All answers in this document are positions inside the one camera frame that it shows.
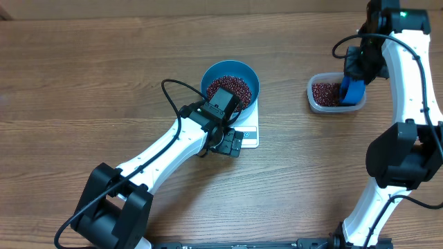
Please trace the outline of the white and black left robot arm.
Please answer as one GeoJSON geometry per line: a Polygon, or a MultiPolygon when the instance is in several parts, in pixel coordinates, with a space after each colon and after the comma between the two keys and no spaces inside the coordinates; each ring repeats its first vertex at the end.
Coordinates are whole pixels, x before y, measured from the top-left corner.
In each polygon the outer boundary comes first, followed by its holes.
{"type": "Polygon", "coordinates": [[[154,194],[189,157],[203,149],[239,155],[243,134],[230,127],[241,100],[220,88],[209,101],[182,107],[171,128],[137,157],[90,174],[71,228],[96,248],[152,248],[145,229],[154,194]]]}

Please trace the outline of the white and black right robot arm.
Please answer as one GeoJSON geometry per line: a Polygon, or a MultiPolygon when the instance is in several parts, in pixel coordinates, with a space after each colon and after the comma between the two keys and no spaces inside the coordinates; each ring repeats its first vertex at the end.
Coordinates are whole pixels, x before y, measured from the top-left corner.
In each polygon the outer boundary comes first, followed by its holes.
{"type": "Polygon", "coordinates": [[[442,113],[429,65],[431,25],[425,10],[398,1],[370,1],[358,30],[358,46],[343,56],[339,101],[355,105],[378,77],[390,82],[391,126],[372,141],[369,174],[352,213],[330,235],[328,248],[391,248],[379,233],[395,208],[442,166],[442,113]]]}

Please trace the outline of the blue plastic measuring scoop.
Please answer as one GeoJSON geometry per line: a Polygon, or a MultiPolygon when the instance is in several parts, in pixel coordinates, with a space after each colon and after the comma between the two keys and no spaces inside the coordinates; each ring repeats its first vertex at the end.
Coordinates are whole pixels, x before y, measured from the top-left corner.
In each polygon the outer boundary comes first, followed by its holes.
{"type": "Polygon", "coordinates": [[[345,76],[339,89],[339,104],[344,106],[358,104],[365,94],[365,82],[345,76]]]}

